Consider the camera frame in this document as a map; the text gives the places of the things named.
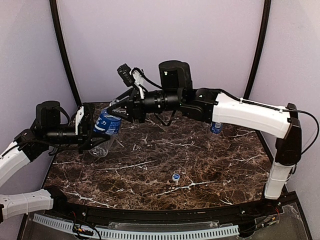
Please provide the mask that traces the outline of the white blue bottle cap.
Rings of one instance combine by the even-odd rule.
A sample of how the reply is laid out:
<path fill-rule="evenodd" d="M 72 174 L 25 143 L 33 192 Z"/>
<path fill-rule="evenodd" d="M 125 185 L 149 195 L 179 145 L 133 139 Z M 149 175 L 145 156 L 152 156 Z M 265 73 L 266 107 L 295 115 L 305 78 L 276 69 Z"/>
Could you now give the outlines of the white blue bottle cap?
<path fill-rule="evenodd" d="M 178 173 L 174 173 L 172 175 L 172 180 L 178 182 L 180 180 L 180 175 Z"/>

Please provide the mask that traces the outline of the Pocari Sweat bottle blue label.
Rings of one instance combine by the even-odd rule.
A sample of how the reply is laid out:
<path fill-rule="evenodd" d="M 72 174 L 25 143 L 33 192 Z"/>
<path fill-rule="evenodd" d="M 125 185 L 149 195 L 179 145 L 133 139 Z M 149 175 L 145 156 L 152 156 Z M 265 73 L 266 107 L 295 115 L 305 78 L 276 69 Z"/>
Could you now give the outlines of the Pocari Sweat bottle blue label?
<path fill-rule="evenodd" d="M 119 100 L 117 98 L 113 99 L 109 103 L 109 106 L 105 107 L 101 111 L 99 118 L 96 120 L 96 123 L 94 125 L 94 132 L 110 137 L 109 140 L 102 142 L 101 144 L 89 150 L 89 153 L 96 158 L 106 157 L 110 152 L 114 140 L 118 136 L 122 120 L 121 118 L 112 116 L 108 113 L 108 108 L 118 102 Z"/>

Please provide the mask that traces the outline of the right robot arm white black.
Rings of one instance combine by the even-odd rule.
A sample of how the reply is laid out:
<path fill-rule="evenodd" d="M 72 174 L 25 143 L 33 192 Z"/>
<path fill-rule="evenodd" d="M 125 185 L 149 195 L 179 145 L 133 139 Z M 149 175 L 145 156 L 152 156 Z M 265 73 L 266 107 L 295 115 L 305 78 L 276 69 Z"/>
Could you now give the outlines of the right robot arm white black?
<path fill-rule="evenodd" d="M 179 111 L 199 122 L 237 125 L 275 136 L 276 155 L 264 197 L 277 200 L 302 156 L 302 128 L 296 106 L 250 101 L 219 88 L 195 89 L 189 64 L 179 60 L 164 61 L 158 69 L 161 84 L 154 91 L 145 91 L 143 81 L 147 78 L 139 68 L 119 66 L 117 73 L 128 91 L 118 97 L 108 112 L 129 122 L 143 123 L 147 114 Z"/>

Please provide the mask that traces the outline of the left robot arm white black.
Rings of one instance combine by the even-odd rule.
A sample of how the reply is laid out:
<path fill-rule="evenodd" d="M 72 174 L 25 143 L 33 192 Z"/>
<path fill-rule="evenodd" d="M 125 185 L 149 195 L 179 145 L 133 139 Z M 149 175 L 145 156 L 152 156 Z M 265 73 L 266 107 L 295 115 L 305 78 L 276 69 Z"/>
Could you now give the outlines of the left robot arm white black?
<path fill-rule="evenodd" d="M 53 147 L 58 152 L 76 150 L 82 153 L 110 139 L 94 132 L 92 108 L 82 105 L 75 114 L 75 123 L 56 100 L 48 100 L 35 108 L 35 120 L 23 130 L 0 155 L 0 183 L 3 185 L 17 171 Z M 0 196 L 0 220 L 41 210 L 51 210 L 67 197 L 55 186 L 15 195 Z"/>

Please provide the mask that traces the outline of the Pepsi bottle blue label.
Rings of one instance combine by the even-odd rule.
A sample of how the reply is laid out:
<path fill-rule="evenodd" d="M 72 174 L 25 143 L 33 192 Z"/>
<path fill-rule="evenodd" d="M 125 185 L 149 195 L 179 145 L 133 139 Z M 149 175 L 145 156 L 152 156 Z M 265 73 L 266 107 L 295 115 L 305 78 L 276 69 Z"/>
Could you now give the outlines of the Pepsi bottle blue label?
<path fill-rule="evenodd" d="M 210 126 L 210 132 L 215 135 L 219 135 L 222 131 L 223 124 L 220 122 L 212 122 Z"/>

